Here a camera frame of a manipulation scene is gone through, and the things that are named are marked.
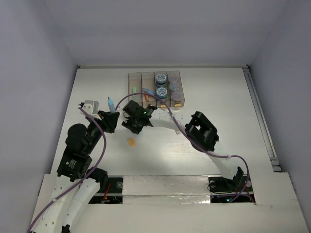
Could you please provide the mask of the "orange eraser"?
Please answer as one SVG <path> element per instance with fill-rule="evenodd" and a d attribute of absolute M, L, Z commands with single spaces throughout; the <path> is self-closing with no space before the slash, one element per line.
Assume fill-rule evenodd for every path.
<path fill-rule="evenodd" d="M 135 140 L 132 139 L 132 138 L 129 138 L 129 139 L 128 139 L 128 144 L 129 144 L 131 147 L 134 147 L 134 146 L 136 145 Z"/>

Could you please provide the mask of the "light blue marker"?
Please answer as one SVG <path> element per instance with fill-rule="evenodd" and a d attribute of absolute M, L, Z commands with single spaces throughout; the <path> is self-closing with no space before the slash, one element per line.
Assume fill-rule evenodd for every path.
<path fill-rule="evenodd" d="M 109 111 L 111 113 L 115 113 L 116 112 L 116 108 L 114 106 L 113 100 L 110 97 L 108 97 L 107 104 L 108 104 Z"/>

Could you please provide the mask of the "blue highlighter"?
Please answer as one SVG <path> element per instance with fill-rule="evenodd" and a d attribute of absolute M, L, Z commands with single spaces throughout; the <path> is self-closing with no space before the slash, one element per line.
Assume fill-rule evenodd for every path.
<path fill-rule="evenodd" d="M 148 95 L 148 96 L 155 96 L 155 93 L 147 88 L 142 88 L 142 91 L 145 95 Z"/>

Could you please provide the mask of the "blue label putty jar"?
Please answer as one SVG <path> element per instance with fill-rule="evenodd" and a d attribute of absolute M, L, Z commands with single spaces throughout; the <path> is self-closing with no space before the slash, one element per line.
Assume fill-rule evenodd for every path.
<path fill-rule="evenodd" d="M 156 96 L 161 99 L 161 100 L 164 100 L 167 98 L 168 96 L 168 90 L 167 88 L 165 87 L 159 87 L 157 90 L 156 90 Z"/>

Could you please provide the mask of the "clear paper clip jar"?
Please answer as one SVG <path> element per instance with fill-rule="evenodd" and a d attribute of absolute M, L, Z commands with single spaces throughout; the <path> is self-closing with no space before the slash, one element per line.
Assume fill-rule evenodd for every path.
<path fill-rule="evenodd" d="M 182 94 L 179 91 L 174 91 L 171 93 L 171 99 L 174 101 L 181 101 L 182 100 Z"/>

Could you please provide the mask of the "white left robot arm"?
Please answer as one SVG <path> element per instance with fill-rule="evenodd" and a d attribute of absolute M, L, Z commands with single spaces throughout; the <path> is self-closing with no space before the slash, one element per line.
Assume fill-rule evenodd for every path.
<path fill-rule="evenodd" d="M 30 233 L 72 233 L 82 212 L 97 192 L 109 188 L 107 171 L 91 166 L 90 154 L 106 133 L 114 133 L 118 112 L 82 110 L 89 125 L 68 129 L 66 148 L 56 171 L 50 202 L 28 228 Z"/>

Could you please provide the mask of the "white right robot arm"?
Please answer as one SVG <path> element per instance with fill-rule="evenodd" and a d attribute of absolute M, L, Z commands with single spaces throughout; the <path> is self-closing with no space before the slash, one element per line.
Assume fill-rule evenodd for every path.
<path fill-rule="evenodd" d="M 206 154 L 218 168 L 221 177 L 209 185 L 216 193 L 242 192 L 245 189 L 243 171 L 234 159 L 236 155 L 228 155 L 223 150 L 216 127 L 207 117 L 196 111 L 191 116 L 174 114 L 171 110 L 164 111 L 154 106 L 143 108 L 133 100 L 122 109 L 125 114 L 122 125 L 135 134 L 144 127 L 161 127 L 182 133 L 199 152 Z"/>

